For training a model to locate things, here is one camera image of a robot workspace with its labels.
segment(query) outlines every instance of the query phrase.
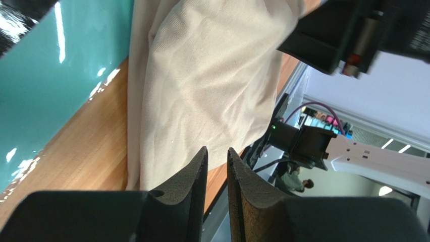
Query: person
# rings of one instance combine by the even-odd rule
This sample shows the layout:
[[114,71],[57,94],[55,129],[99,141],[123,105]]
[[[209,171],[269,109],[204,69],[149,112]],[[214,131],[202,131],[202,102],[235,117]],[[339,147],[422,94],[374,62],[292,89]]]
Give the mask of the person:
[[300,167],[295,166],[291,167],[288,165],[289,171],[286,172],[281,176],[282,182],[287,186],[289,191],[297,191],[297,192],[304,192],[305,188],[311,189],[314,186],[314,183],[311,179],[303,180],[301,181],[299,179],[300,174]]
[[310,109],[308,107],[303,111],[303,113],[307,114],[311,117],[314,117],[314,118],[316,118],[322,122],[327,122],[326,119],[329,117],[327,114],[325,114],[323,112],[315,111],[315,110]]

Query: wrinkled cloth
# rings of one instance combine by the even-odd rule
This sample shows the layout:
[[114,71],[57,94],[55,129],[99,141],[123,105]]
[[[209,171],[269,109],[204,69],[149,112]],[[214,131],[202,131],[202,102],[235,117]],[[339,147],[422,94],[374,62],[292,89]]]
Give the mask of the wrinkled cloth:
[[209,169],[266,131],[302,0],[135,0],[128,190],[151,190],[206,146]]

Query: glossy teal surface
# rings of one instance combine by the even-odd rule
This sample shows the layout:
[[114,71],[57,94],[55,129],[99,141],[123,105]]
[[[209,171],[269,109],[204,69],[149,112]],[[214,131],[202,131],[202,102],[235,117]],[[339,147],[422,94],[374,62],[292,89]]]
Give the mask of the glossy teal surface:
[[62,0],[0,59],[0,191],[128,56],[132,12],[133,0]]

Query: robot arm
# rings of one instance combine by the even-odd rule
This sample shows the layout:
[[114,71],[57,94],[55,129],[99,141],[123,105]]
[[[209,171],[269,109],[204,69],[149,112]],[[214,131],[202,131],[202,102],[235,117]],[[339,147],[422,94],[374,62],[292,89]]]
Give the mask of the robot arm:
[[337,136],[330,140],[324,163],[335,171],[349,172],[389,184],[430,199],[430,160],[360,144]]
[[430,199],[430,160],[357,143],[316,127],[275,122],[268,143],[306,168],[349,172]]

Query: wooden table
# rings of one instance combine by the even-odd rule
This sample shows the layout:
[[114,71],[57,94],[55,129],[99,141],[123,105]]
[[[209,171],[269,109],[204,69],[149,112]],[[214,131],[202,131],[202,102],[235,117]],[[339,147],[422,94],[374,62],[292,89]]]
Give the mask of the wooden table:
[[[319,1],[308,0],[313,9]],[[278,92],[298,64],[284,56]],[[28,194],[40,190],[124,190],[127,182],[128,60],[84,104],[33,160],[28,174],[0,195],[0,227]],[[205,211],[227,177],[222,165],[209,171]]]

